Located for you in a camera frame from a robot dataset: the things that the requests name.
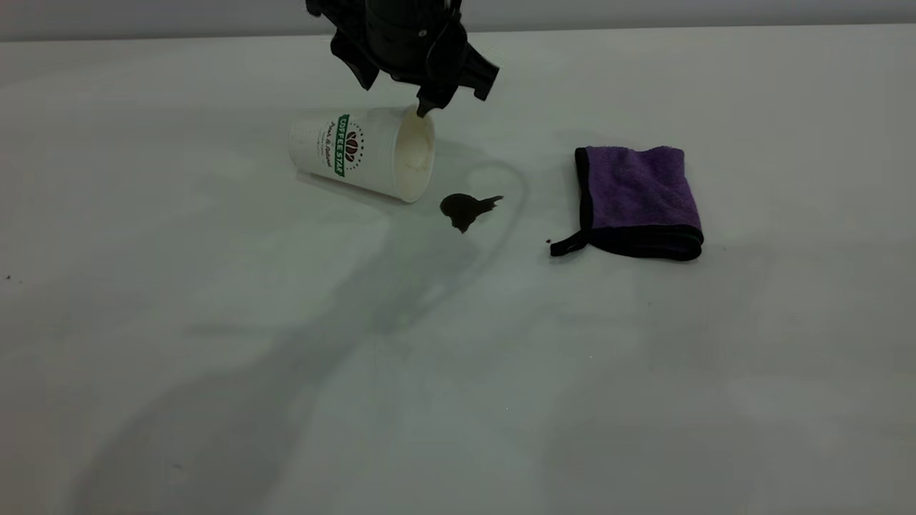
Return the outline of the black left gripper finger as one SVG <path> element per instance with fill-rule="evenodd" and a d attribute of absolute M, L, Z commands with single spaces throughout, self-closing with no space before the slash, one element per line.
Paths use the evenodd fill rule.
<path fill-rule="evenodd" d="M 454 97 L 454 84 L 438 81 L 438 79 L 427 79 L 422 82 L 416 97 L 419 100 L 418 107 L 416 107 L 416 115 L 425 118 L 427 114 L 432 113 L 435 109 L 448 107 L 449 102 Z"/>

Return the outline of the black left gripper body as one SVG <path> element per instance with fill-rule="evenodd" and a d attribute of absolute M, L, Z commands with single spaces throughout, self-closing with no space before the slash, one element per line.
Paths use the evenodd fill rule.
<path fill-rule="evenodd" d="M 421 87 L 451 82 L 487 100 L 500 68 L 469 42 L 461 1 L 331 1 L 331 53 L 370 90 L 380 73 Z"/>

